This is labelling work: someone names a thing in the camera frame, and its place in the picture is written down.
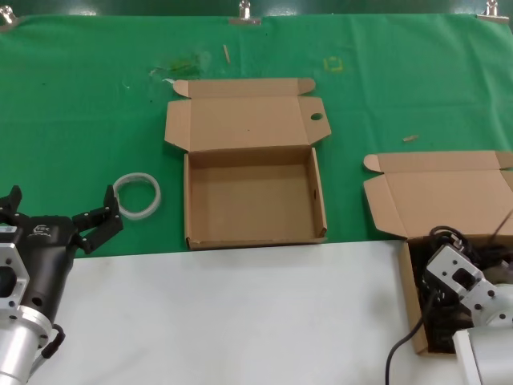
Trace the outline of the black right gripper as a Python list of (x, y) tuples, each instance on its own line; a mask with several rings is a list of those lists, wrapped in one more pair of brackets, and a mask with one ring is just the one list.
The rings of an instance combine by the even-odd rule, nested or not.
[(431, 303), (432, 309), (445, 306), (445, 293), (438, 281), (430, 275), (423, 275), (418, 284), (419, 304), (425, 309)]

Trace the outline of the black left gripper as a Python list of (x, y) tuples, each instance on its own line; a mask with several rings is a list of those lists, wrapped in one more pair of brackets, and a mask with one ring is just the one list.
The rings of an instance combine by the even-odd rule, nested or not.
[(15, 244), (29, 274), (21, 304), (53, 321), (78, 247), (92, 253), (123, 230), (119, 202), (113, 186), (108, 185), (102, 207), (71, 220), (61, 216), (18, 218), (21, 200), (22, 191), (14, 185), (0, 204), (1, 223), (20, 228)]

